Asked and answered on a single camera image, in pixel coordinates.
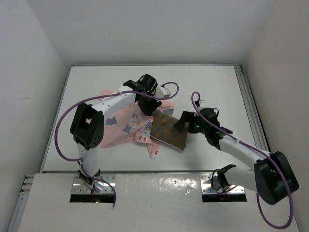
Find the grey orange dotted pillow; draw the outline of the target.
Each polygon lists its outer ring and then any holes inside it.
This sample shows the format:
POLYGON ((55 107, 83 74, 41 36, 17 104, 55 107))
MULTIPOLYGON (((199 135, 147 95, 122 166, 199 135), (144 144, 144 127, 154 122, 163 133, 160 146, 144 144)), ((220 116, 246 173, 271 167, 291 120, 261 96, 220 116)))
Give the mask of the grey orange dotted pillow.
POLYGON ((153 112, 150 136, 175 149, 184 151, 187 144, 189 124, 185 123, 184 129, 182 131, 178 131, 174 128, 174 124, 177 122, 178 119, 173 116, 166 115, 160 110, 155 110, 153 112))

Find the pink cartoon print pillowcase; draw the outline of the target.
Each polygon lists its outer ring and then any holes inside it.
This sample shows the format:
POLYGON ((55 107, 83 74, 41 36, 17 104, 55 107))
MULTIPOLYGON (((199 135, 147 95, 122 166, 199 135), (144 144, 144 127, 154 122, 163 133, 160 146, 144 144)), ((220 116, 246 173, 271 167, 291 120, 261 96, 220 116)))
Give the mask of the pink cartoon print pillowcase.
POLYGON ((105 120, 104 137, 98 145, 108 148, 136 142, 147 147, 150 158, 155 159, 160 145, 150 137, 153 116, 146 116, 136 103, 125 106, 105 120))

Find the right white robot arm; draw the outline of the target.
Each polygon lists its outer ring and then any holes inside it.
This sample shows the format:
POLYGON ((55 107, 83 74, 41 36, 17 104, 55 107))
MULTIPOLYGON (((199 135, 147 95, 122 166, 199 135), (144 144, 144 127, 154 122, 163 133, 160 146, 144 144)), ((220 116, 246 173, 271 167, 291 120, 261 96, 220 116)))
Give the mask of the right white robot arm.
POLYGON ((211 177, 213 189, 240 185, 258 193, 269 205, 275 205, 287 197, 288 192, 293 193, 299 189, 299 183, 283 153, 269 153, 256 147, 247 147, 232 138, 232 131, 220 125, 215 109, 184 111, 174 128, 183 132, 185 126, 188 126, 188 133, 202 133, 211 146, 232 155, 249 167, 244 170, 229 164, 218 169, 217 175, 211 177))

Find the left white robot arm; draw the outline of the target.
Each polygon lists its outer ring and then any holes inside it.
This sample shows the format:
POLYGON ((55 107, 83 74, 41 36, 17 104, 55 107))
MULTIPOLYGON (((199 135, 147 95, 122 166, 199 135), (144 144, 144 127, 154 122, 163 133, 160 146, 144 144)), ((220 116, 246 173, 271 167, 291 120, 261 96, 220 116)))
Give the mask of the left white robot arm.
POLYGON ((97 164, 97 147, 104 138, 104 124, 109 117, 122 108, 137 103, 142 113, 150 116, 165 96, 157 80, 149 74, 143 75, 138 81, 128 80, 115 92, 100 97, 93 104, 78 104, 70 133, 79 151, 79 177, 90 188, 99 181, 100 169, 97 164))

